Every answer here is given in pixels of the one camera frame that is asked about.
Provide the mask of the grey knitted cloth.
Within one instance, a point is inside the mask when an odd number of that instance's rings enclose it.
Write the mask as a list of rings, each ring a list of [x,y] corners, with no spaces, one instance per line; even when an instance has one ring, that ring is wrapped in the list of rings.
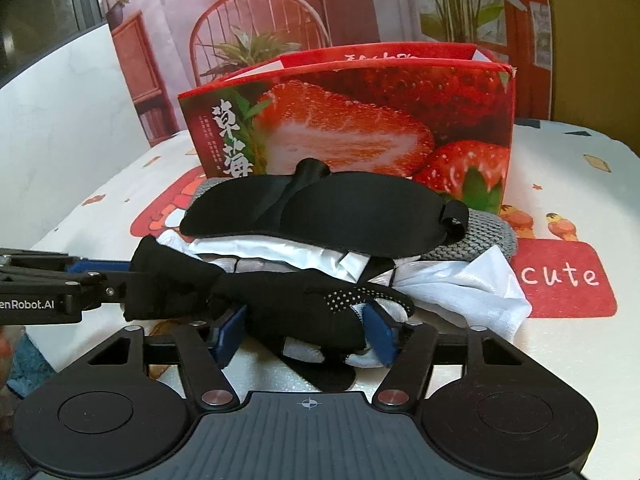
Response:
[[[186,214],[191,211],[195,202],[205,195],[216,185],[221,185],[231,181],[227,178],[211,178],[202,182],[195,190],[189,206],[186,207],[186,213],[182,220],[186,219]],[[213,249],[205,249],[206,244],[217,242],[218,238],[203,238],[204,242],[193,242],[194,252],[215,252]],[[466,230],[465,237],[460,242],[450,245],[439,245],[430,252],[414,257],[402,258],[419,258],[428,261],[472,261],[483,252],[486,252],[492,246],[498,246],[502,251],[506,260],[512,258],[518,249],[518,242],[512,228],[503,220],[485,211],[470,209],[469,226]]]

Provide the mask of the dark window frame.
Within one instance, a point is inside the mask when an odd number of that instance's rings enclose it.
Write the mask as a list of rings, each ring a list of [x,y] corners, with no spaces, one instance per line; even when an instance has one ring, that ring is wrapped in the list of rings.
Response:
[[[105,23],[101,0],[1,0],[1,83]]]

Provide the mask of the wooden wall panel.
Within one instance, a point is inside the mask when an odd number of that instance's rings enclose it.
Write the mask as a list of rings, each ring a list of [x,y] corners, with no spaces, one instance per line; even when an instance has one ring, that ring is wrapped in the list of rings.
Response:
[[[550,0],[552,118],[639,151],[639,0]]]

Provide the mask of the white cloth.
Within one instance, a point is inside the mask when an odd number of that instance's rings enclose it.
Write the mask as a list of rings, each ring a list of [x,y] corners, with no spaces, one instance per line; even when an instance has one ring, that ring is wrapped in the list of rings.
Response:
[[[152,266],[161,255],[213,263],[229,273],[317,270],[349,284],[363,278],[366,265],[373,261],[356,252],[261,235],[202,238],[187,243],[176,232],[165,231],[159,237],[145,237],[136,250],[140,268]],[[489,328],[507,341],[514,339],[532,313],[532,305],[498,246],[489,247],[471,262],[393,261],[389,271],[376,271],[365,282],[390,286],[406,294],[420,309],[448,318],[459,315],[469,326]]]

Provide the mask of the black eye mask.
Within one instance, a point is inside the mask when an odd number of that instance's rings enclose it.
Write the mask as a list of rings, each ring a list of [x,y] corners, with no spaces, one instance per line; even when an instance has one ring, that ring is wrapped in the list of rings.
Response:
[[[386,258],[460,242],[468,227],[468,206],[421,183],[333,172],[313,158],[292,174],[218,183],[194,200],[180,223],[190,237],[265,235]]]

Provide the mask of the printed room backdrop cloth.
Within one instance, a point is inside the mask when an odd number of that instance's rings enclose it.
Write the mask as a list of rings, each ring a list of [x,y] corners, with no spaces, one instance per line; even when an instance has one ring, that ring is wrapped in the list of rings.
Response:
[[[231,70],[219,49],[265,37],[258,58],[391,41],[472,42],[518,72],[516,112],[546,119],[552,104],[549,0],[99,0],[143,131],[181,130],[178,95]]]

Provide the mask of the red strawberry cardboard box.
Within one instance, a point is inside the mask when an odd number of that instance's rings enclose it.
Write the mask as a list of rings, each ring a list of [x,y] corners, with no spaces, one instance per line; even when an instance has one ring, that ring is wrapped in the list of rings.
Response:
[[[472,44],[386,42],[281,54],[183,92],[211,177],[335,171],[404,177],[481,211],[502,206],[514,68]]]

